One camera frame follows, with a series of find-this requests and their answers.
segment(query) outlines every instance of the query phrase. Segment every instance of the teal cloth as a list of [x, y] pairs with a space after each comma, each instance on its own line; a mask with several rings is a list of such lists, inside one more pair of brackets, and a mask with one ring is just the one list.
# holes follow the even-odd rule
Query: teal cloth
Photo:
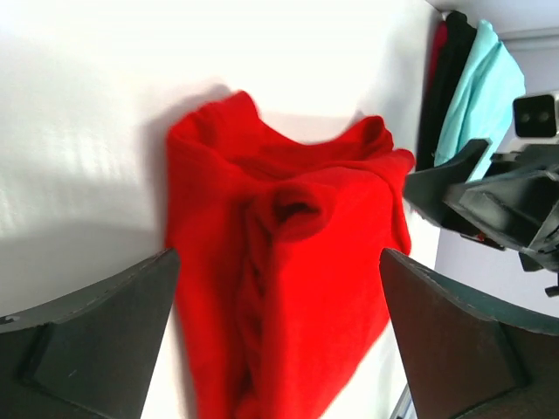
[[493, 26], [480, 21], [438, 137], [435, 166], [453, 158], [468, 141], [487, 139], [490, 147], [468, 180], [481, 179], [491, 164], [491, 155], [511, 125], [513, 100], [525, 93], [520, 67]]

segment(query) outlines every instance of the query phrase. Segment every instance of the robotic claw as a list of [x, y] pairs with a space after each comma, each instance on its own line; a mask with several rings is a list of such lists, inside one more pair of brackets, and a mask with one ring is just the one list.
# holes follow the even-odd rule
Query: robotic claw
[[[524, 271], [559, 272], [559, 93], [514, 102], [517, 150], [492, 156], [472, 140], [445, 165], [408, 176], [405, 199], [425, 219], [480, 245], [519, 254]], [[559, 417], [559, 319], [437, 274], [393, 250], [381, 274], [409, 387], [391, 419]], [[545, 290], [559, 295], [559, 284]]]

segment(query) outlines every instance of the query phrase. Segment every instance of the dark red cloth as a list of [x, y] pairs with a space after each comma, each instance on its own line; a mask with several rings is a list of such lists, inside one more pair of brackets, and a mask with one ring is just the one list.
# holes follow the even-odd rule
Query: dark red cloth
[[382, 248], [410, 251], [413, 165], [380, 117], [300, 145], [246, 93], [169, 131], [167, 246], [202, 419], [313, 419], [385, 328]]
[[438, 24], [437, 31], [435, 32], [435, 38], [433, 38], [431, 61], [429, 62], [429, 74], [427, 76], [427, 89], [431, 88], [431, 84], [435, 78], [438, 57], [440, 56], [441, 50], [445, 47], [446, 41], [448, 41], [448, 28], [446, 27], [446, 22], [443, 20], [440, 24]]

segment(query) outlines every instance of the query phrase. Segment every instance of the crumpled red cloth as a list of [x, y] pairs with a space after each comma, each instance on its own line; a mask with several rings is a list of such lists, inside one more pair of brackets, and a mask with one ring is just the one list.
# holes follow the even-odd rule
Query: crumpled red cloth
[[167, 159], [200, 418], [319, 417], [389, 320], [379, 258], [410, 252], [412, 154], [380, 117], [301, 145], [241, 92], [174, 125]]

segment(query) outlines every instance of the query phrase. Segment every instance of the light blue cloth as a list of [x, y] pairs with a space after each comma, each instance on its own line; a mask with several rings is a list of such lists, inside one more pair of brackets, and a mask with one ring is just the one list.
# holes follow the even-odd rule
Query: light blue cloth
[[513, 100], [525, 92], [518, 64], [493, 26], [480, 21], [438, 137], [435, 166], [453, 158], [468, 141], [488, 139], [491, 145], [468, 180], [481, 179], [513, 120]]

